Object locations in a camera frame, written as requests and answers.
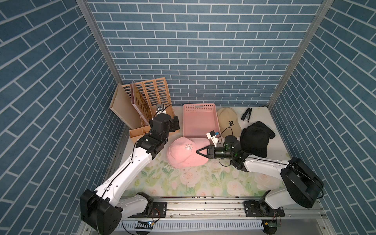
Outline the pink baseball cap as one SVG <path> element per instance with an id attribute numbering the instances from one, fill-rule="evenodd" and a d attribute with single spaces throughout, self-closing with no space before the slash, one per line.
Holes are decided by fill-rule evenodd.
<path id="1" fill-rule="evenodd" d="M 204 165 L 208 158 L 197 154 L 196 151 L 209 145 L 210 141 L 205 138 L 181 137 L 169 146 L 167 160 L 171 166 L 177 169 Z"/>

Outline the beige baseball cap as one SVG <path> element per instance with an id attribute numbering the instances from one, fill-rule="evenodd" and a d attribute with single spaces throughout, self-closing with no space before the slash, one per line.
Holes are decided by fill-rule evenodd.
<path id="1" fill-rule="evenodd" d="M 240 137 L 242 129 L 234 109 L 230 107 L 221 108 L 217 111 L 217 117 L 222 138 L 229 135 Z"/>

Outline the black baseball cap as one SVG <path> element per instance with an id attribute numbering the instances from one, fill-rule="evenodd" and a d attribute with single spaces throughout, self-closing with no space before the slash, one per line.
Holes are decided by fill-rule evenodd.
<path id="1" fill-rule="evenodd" d="M 242 151 L 258 157 L 267 157 L 267 147 L 270 139 L 276 134 L 263 122 L 257 121 L 243 129 L 240 136 Z"/>

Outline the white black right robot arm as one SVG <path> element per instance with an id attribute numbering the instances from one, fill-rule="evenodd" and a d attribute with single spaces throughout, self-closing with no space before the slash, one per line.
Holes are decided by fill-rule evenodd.
<path id="1" fill-rule="evenodd" d="M 252 157 L 241 150 L 240 141 L 235 136 L 227 136 L 223 147 L 210 145 L 198 149 L 196 153 L 208 159 L 229 159 L 230 165 L 238 170 L 265 174 L 283 181 L 283 188 L 268 190 L 258 201 L 259 207 L 265 211 L 292 204 L 309 209 L 323 193 L 322 180 L 301 159 L 282 161 Z"/>

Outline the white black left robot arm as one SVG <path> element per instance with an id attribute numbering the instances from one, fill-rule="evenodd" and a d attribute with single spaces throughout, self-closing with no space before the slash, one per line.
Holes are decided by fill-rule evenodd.
<path id="1" fill-rule="evenodd" d="M 145 193 L 120 200 L 135 177 L 163 150 L 169 133 L 180 128 L 178 117 L 165 113 L 150 124 L 150 131 L 135 143 L 129 158 L 94 191 L 85 190 L 80 197 L 81 219 L 100 235 L 111 234 L 123 218 L 148 217 L 153 212 L 154 200 Z"/>

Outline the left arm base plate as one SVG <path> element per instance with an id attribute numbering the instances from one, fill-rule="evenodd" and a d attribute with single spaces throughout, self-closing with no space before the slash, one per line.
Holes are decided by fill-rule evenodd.
<path id="1" fill-rule="evenodd" d="M 153 202 L 146 206 L 146 209 L 138 214 L 132 215 L 129 218 L 153 218 L 154 220 L 158 218 L 166 217 L 166 202 Z"/>

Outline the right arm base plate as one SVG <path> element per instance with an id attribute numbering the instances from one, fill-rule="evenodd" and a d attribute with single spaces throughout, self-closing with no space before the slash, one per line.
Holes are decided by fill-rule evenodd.
<path id="1" fill-rule="evenodd" d="M 255 200 L 245 201 L 243 205 L 247 217 L 285 217 L 285 212 L 282 207 L 272 209 L 266 203 L 260 203 Z"/>

